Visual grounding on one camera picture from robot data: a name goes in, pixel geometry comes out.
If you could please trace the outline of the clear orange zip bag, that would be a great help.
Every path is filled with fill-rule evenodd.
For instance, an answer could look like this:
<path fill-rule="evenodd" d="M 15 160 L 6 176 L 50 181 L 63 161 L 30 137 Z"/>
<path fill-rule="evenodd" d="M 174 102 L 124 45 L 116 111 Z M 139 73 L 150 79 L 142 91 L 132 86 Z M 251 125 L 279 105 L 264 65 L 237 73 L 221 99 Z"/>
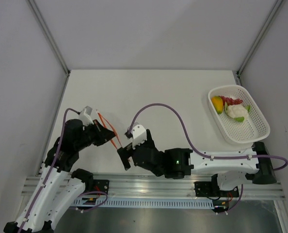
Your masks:
<path fill-rule="evenodd" d="M 111 144 L 116 150 L 120 149 L 122 147 L 122 143 L 115 127 L 101 114 L 99 110 L 96 110 L 96 114 L 98 115 L 102 126 L 113 134 L 113 138 L 110 139 Z"/>

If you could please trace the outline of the white cauliflower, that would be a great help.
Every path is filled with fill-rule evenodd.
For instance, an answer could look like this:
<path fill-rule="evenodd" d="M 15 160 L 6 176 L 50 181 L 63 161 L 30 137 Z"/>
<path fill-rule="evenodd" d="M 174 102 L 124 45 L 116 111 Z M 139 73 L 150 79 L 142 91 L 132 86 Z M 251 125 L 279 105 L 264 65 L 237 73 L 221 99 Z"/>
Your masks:
<path fill-rule="evenodd" d="M 244 122 L 250 112 L 250 105 L 243 106 L 241 104 L 239 105 L 230 105 L 230 106 L 225 106 L 225 113 L 232 119 L 234 119 L 237 122 Z"/>

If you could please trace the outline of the red grape bunch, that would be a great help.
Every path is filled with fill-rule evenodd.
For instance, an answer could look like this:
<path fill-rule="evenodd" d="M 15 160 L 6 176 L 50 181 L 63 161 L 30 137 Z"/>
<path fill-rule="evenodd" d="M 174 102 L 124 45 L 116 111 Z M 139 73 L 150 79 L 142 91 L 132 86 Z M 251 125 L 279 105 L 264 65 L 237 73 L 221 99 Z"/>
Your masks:
<path fill-rule="evenodd" d="M 229 97 L 225 97 L 225 96 L 220 96 L 220 98 L 223 101 L 223 105 L 225 105 L 225 103 L 227 103 L 228 106 L 239 105 L 239 104 L 243 103 L 243 100 L 241 100 L 241 99 L 233 99 L 233 98 L 229 98 Z"/>

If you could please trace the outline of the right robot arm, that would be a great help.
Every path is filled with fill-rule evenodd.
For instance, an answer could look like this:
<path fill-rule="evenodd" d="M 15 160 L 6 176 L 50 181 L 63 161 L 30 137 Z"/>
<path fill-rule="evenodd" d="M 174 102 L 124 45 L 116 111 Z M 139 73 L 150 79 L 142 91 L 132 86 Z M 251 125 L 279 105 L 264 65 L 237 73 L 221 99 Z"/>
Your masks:
<path fill-rule="evenodd" d="M 258 158 L 256 154 L 243 159 L 227 159 L 200 156 L 189 148 L 158 150 L 149 129 L 141 125 L 131 132 L 132 142 L 117 153 L 125 170 L 129 170 L 132 160 L 135 166 L 148 170 L 157 177 L 183 179 L 192 174 L 211 175 L 210 190 L 221 196 L 236 186 L 252 183 L 257 185 L 277 182 L 269 158 Z"/>

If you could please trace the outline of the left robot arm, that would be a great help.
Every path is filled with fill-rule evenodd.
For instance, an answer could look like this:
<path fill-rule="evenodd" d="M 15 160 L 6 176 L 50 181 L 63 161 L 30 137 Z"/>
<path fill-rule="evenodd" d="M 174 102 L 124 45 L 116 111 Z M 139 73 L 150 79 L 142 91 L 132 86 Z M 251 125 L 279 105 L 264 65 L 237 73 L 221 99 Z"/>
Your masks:
<path fill-rule="evenodd" d="M 94 190 L 93 174 L 84 169 L 71 172 L 79 152 L 101 146 L 115 137 L 97 120 L 84 125 L 79 119 L 64 123 L 61 136 L 47 153 L 39 183 L 19 217 L 6 223 L 5 233 L 52 233 L 80 194 Z"/>

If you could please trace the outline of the yellow green mango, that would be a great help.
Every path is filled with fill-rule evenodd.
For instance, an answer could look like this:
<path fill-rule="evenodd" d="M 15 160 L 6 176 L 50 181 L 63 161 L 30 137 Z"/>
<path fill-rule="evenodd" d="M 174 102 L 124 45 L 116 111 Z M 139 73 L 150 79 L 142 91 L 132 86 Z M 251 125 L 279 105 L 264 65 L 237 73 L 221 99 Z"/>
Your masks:
<path fill-rule="evenodd" d="M 214 109 L 218 115 L 220 115 L 223 112 L 224 109 L 224 102 L 223 99 L 220 96 L 214 96 L 211 98 L 211 102 L 214 106 Z"/>

